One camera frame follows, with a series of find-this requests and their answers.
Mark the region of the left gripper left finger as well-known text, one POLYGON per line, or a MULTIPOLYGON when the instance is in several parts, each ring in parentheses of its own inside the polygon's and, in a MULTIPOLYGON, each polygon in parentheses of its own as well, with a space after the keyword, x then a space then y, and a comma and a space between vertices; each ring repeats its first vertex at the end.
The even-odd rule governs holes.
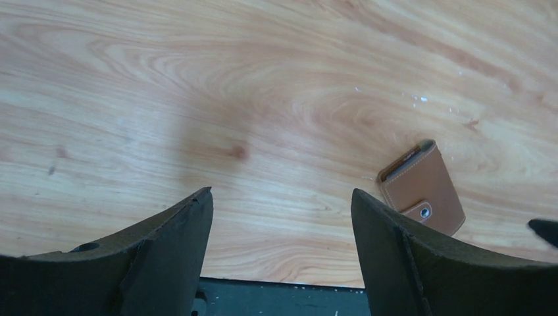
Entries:
POLYGON ((2 315, 189 315, 213 221, 202 188, 68 252, 1 256, 2 315))

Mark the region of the brown leather card holder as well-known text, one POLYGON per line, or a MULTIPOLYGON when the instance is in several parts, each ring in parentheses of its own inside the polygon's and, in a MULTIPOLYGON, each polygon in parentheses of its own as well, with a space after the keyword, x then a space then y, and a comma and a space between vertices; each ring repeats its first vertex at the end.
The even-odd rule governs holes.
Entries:
POLYGON ((384 199, 393 210, 447 236, 466 216, 434 140, 426 139, 378 173, 384 199))

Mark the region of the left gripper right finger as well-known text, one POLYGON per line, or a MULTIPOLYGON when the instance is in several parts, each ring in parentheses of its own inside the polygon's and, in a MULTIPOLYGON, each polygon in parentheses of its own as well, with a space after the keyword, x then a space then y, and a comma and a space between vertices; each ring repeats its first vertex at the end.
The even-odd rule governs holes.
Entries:
POLYGON ((556 315, 557 265, 461 242, 356 189, 351 220, 372 315, 556 315))

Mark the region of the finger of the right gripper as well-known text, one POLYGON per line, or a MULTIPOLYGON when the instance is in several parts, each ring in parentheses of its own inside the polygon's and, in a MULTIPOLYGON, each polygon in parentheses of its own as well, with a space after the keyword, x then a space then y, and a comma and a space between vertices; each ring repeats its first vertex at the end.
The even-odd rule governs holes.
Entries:
POLYGON ((528 227, 540 238, 551 244, 554 248, 558 247, 558 223, 547 219, 531 219, 528 227))

